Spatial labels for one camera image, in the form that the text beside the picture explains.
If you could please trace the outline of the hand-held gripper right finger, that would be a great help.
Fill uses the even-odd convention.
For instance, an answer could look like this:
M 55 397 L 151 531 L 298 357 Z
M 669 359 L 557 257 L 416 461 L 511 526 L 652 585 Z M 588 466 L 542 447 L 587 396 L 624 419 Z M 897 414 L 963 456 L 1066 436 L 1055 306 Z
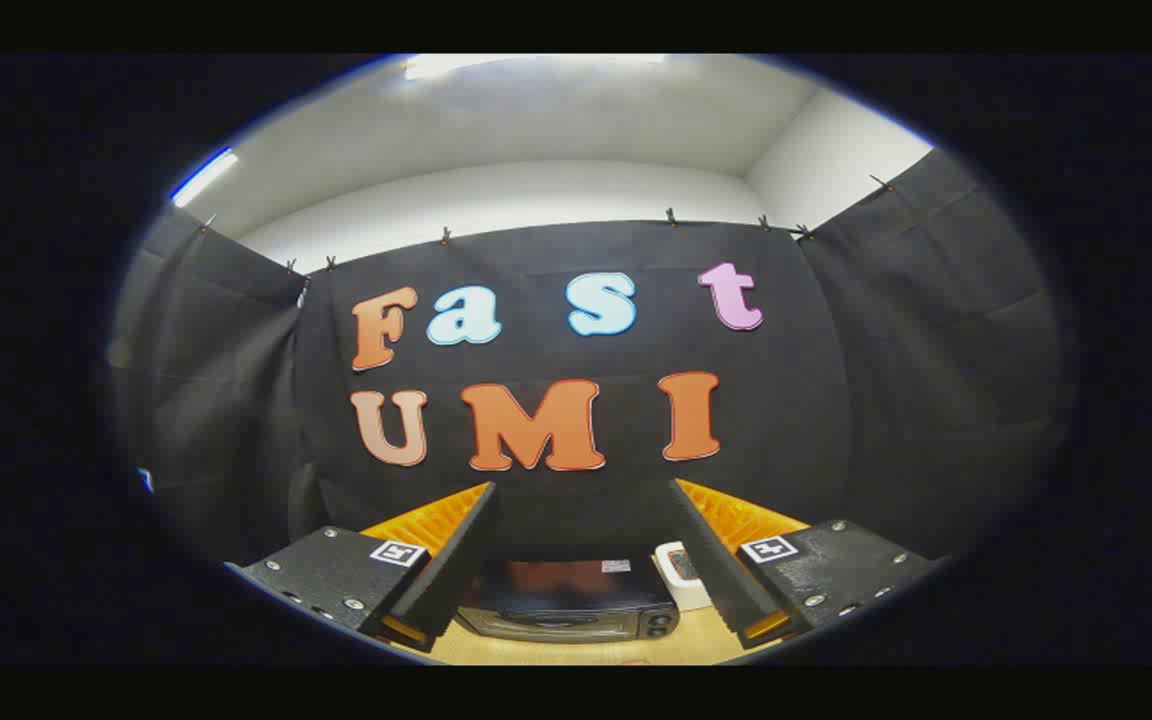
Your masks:
M 844 623 L 946 564 L 856 521 L 806 524 L 717 488 L 669 482 L 672 528 L 745 650 Z

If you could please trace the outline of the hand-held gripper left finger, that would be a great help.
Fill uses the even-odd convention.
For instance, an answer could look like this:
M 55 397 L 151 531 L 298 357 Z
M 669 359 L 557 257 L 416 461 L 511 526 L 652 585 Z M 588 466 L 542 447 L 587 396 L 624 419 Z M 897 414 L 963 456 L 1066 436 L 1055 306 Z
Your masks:
M 365 530 L 321 526 L 227 570 L 319 623 L 429 652 L 479 571 L 497 520 L 497 487 L 486 482 Z

